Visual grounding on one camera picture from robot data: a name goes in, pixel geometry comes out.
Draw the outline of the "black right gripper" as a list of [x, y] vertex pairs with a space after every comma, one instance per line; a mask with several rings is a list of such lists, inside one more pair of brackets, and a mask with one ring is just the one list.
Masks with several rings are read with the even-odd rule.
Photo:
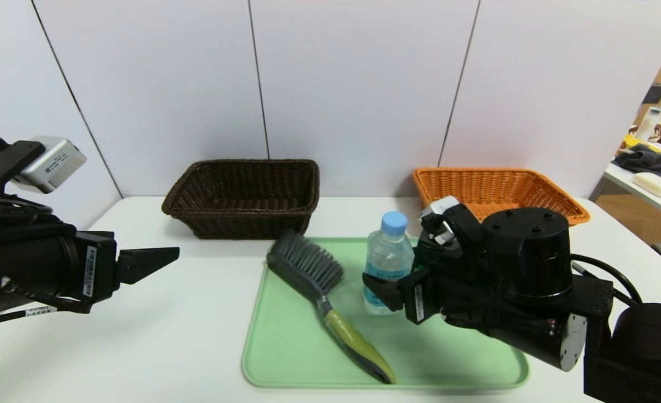
[[450, 326], [468, 326], [476, 283], [453, 267], [425, 264], [415, 266], [400, 282], [363, 273], [363, 297], [369, 313], [405, 309], [406, 318], [417, 325], [440, 315]]

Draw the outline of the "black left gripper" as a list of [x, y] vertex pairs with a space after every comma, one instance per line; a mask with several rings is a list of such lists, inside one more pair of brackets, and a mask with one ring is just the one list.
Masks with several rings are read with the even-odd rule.
[[126, 249], [116, 262], [116, 252], [112, 232], [1, 232], [0, 313], [29, 303], [89, 313], [118, 283], [135, 285], [180, 256], [179, 247]]

